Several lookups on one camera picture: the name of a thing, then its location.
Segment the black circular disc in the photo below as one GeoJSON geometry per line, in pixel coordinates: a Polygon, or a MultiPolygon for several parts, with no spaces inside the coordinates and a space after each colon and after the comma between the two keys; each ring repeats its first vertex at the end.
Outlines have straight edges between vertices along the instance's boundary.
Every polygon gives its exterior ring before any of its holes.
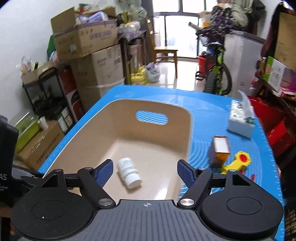
{"type": "Polygon", "coordinates": [[[277,231],[283,208],[261,188],[238,187],[205,198],[200,215],[205,224],[221,236],[259,240],[277,231]]]}
{"type": "Polygon", "coordinates": [[[14,227],[33,240],[62,239],[78,233],[92,217],[83,197],[59,188],[28,193],[13,208],[14,227]]]}

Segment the white paper cup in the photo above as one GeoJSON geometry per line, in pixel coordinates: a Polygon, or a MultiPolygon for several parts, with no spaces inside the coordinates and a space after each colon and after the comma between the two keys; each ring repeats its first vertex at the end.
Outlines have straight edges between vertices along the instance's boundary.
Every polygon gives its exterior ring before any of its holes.
{"type": "Polygon", "coordinates": [[[37,121],[38,125],[40,125],[40,127],[42,128],[42,130],[46,130],[48,128],[48,124],[46,122],[46,119],[44,116],[42,116],[38,121],[37,121]]]}

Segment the red button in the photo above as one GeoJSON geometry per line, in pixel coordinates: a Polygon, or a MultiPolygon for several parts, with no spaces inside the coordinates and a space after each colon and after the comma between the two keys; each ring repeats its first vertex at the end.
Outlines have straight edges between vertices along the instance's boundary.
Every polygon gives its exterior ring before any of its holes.
{"type": "Polygon", "coordinates": [[[241,155],[239,156],[239,158],[240,158],[240,160],[241,160],[242,162],[246,162],[246,161],[248,160],[247,156],[244,155],[244,154],[241,154],[241,155]]]}

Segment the blue table mat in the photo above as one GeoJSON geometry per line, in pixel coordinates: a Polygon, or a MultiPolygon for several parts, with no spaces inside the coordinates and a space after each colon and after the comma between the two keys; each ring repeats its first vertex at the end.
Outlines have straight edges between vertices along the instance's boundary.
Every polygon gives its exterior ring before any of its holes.
{"type": "MultiPolygon", "coordinates": [[[[209,167],[207,152],[213,136],[227,136],[231,155],[226,165],[233,161],[234,155],[238,151],[249,153],[252,162],[247,167],[245,175],[251,178],[255,174],[255,182],[284,205],[273,152],[258,119],[255,120],[255,130],[251,139],[228,132],[226,129],[232,98],[195,91],[131,85],[113,87],[78,121],[38,171],[45,173],[72,137],[104,106],[118,99],[141,99],[183,107],[191,114],[192,142],[187,161],[193,167],[209,167]]],[[[159,124],[167,122],[166,116],[160,114],[139,112],[137,117],[159,124]]],[[[183,184],[179,197],[182,197],[186,191],[187,187],[183,184]]],[[[275,239],[277,241],[284,240],[284,218],[275,239]]]]}

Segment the plastic storage box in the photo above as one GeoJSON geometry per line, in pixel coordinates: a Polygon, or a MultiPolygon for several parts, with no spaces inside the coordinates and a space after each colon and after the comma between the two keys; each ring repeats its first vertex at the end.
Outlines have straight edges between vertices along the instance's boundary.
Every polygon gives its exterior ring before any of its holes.
{"type": "Polygon", "coordinates": [[[32,110],[24,109],[15,115],[9,124],[19,131],[16,153],[19,153],[25,145],[39,132],[38,118],[32,110]]]}

